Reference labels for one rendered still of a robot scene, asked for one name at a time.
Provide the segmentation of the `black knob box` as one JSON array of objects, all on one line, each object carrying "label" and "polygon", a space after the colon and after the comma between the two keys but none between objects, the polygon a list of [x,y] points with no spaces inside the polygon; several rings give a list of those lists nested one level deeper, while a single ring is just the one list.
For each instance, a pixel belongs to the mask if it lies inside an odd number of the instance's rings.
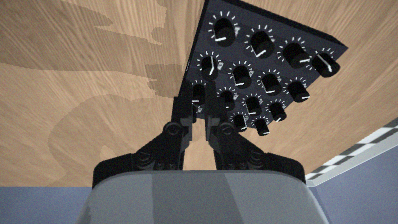
[{"label": "black knob box", "polygon": [[[349,48],[335,37],[241,0],[205,0],[183,81],[192,83],[192,124],[205,119],[205,87],[215,81],[228,121],[259,136],[282,121],[321,75],[340,70]],[[306,53],[306,52],[307,53]]]}]

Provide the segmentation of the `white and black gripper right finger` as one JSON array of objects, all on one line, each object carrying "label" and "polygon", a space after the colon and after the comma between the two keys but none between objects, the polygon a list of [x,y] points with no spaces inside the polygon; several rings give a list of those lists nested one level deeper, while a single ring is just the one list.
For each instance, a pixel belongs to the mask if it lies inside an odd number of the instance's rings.
[{"label": "white and black gripper right finger", "polygon": [[205,87],[205,134],[213,148],[216,170],[270,170],[286,173],[306,184],[304,168],[298,161],[259,147],[238,133],[228,121],[225,99],[217,97],[215,81]]}]

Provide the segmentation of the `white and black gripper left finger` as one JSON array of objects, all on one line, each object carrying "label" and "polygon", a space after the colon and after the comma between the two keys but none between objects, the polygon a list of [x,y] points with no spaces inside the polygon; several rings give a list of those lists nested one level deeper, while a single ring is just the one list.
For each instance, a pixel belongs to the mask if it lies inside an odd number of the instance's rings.
[{"label": "white and black gripper left finger", "polygon": [[185,149],[192,141],[192,114],[192,83],[183,81],[182,96],[174,96],[171,121],[164,125],[162,133],[136,153],[97,164],[93,172],[92,190],[99,182],[120,173],[183,170]]}]

